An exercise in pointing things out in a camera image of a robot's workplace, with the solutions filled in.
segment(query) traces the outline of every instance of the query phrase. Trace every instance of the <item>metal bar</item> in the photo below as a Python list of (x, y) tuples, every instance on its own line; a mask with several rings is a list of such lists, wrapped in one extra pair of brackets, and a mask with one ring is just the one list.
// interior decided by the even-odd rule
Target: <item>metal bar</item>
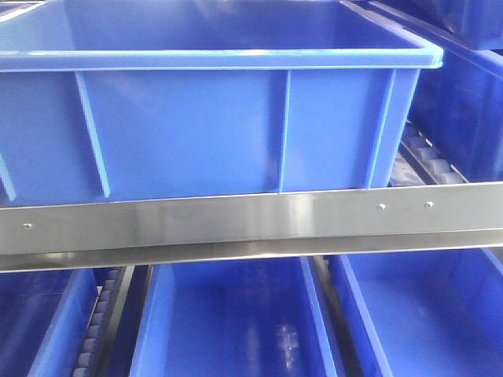
[(503, 230), (202, 243), (3, 255), (0, 271), (503, 246)]
[(503, 229), (503, 182), (0, 208), (0, 254)]

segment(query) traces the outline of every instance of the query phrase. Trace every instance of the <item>rack beam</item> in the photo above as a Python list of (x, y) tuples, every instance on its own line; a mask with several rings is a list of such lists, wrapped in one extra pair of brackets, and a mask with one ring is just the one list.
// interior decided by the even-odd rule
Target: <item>rack beam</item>
[(503, 245), (503, 182), (0, 209), (0, 270)]

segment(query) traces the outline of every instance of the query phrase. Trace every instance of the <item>blue plastic bin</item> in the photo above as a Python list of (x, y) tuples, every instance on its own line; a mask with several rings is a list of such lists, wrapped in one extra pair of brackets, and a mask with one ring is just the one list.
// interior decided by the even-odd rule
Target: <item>blue plastic bin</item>
[(403, 0), (428, 12), (473, 49), (503, 48), (501, 0)]
[(503, 375), (503, 267), (488, 250), (343, 255), (332, 274), (365, 377)]
[(155, 267), (131, 377), (344, 375), (307, 258)]
[(386, 185), (441, 59), (344, 1), (53, 0), (0, 23), (3, 203)]
[(91, 269), (0, 274), (0, 375), (71, 377), (96, 297)]
[(503, 56), (473, 51), (453, 35), (379, 2), (371, 9), (445, 49), (423, 71), (409, 119), (469, 181), (503, 180)]

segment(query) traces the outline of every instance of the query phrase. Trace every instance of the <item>stainless steel rail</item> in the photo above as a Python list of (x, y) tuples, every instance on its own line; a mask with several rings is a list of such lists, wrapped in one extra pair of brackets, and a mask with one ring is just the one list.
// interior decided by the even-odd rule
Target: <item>stainless steel rail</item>
[(0, 209), (0, 270), (503, 245), (503, 182)]

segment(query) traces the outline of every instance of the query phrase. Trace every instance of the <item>bin rim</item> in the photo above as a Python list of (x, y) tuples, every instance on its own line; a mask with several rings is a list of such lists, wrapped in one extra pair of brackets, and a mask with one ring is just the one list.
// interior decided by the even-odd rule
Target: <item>bin rim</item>
[[(33, 5), (19, 15), (63, 2)], [(31, 50), (0, 51), (0, 72), (109, 70), (274, 70), (438, 68), (443, 50), (399, 23), (346, 0), (336, 2), (408, 42), (410, 48), (228, 50)]]

